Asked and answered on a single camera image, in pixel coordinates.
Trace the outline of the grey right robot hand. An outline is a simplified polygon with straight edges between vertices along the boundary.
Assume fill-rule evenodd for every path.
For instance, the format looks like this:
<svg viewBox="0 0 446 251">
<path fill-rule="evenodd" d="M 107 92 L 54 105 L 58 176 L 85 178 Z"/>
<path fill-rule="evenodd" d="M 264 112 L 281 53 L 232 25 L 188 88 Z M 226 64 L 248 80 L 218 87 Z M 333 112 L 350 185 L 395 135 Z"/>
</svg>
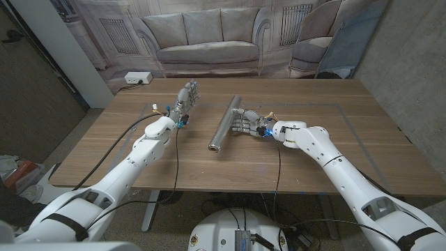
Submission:
<svg viewBox="0 0 446 251">
<path fill-rule="evenodd" d="M 276 121 L 266 118 L 253 110 L 233 108 L 235 116 L 231 123 L 234 132 L 247 133 L 254 137 L 267 137 L 272 135 L 272 128 Z"/>
</svg>

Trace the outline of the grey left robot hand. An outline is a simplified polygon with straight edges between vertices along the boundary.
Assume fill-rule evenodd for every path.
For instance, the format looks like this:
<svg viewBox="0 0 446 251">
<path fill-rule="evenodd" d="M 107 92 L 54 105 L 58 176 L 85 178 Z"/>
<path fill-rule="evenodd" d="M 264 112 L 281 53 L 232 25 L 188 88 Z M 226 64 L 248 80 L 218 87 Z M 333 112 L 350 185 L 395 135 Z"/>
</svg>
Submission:
<svg viewBox="0 0 446 251">
<path fill-rule="evenodd" d="M 182 128 L 188 120 L 189 111 L 199 99 L 197 82 L 191 79 L 178 92 L 174 106 L 170 109 L 169 118 L 174 121 L 177 128 Z"/>
</svg>

